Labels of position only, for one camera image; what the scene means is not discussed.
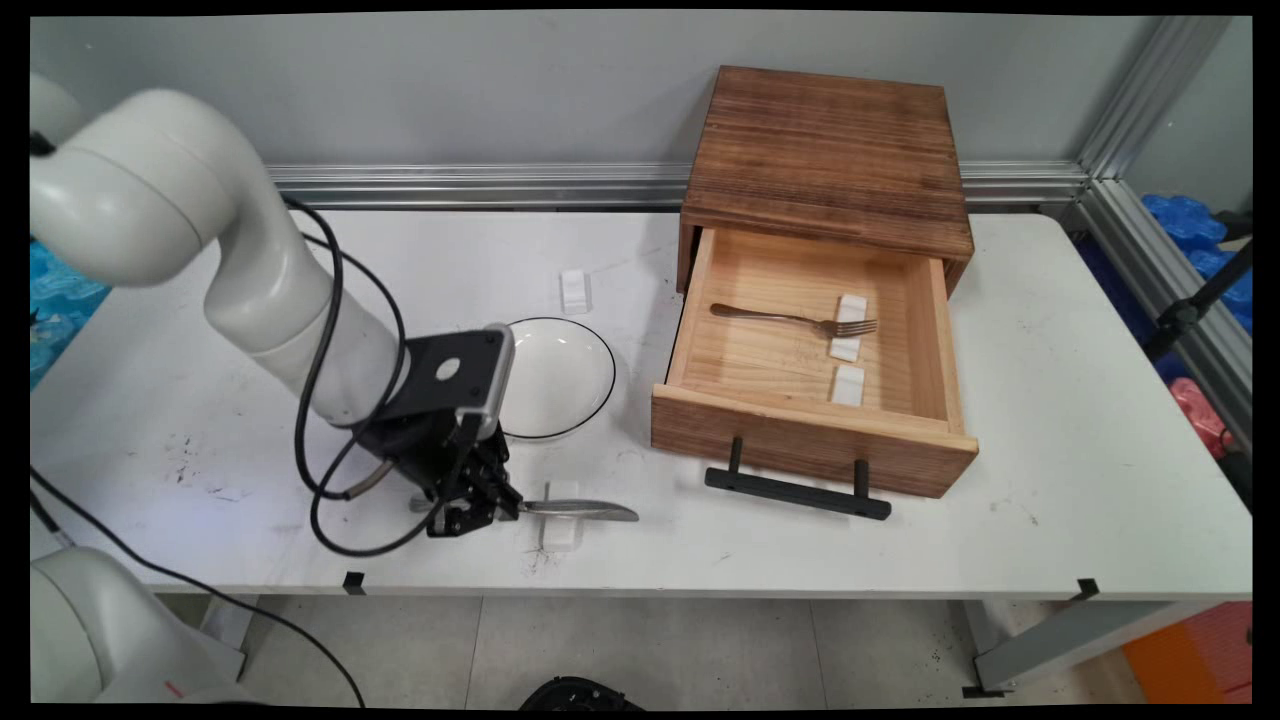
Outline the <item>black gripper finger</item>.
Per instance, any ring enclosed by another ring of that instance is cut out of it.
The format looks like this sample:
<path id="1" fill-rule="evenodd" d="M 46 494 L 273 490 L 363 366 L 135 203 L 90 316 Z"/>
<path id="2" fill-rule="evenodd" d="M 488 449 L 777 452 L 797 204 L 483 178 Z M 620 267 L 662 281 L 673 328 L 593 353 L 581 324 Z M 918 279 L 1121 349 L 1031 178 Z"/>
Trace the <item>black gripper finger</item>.
<path id="1" fill-rule="evenodd" d="M 452 498 L 428 501 L 428 536 L 456 538 L 489 527 L 498 516 L 499 503 L 477 489 Z"/>
<path id="2" fill-rule="evenodd" d="M 509 482 L 500 459 L 475 459 L 470 464 L 470 503 L 476 511 L 520 514 L 524 496 Z"/>

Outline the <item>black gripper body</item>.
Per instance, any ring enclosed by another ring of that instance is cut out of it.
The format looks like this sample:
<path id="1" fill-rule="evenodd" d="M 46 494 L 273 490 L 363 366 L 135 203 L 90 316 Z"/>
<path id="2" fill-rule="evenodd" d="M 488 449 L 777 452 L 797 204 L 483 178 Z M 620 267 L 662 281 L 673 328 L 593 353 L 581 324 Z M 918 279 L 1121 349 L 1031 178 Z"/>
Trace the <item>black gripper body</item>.
<path id="1" fill-rule="evenodd" d="M 419 501 L 468 491 L 475 459 L 509 460 L 500 423 L 479 415 L 457 416 L 452 410 L 381 418 L 361 429 L 356 442 L 416 486 Z"/>

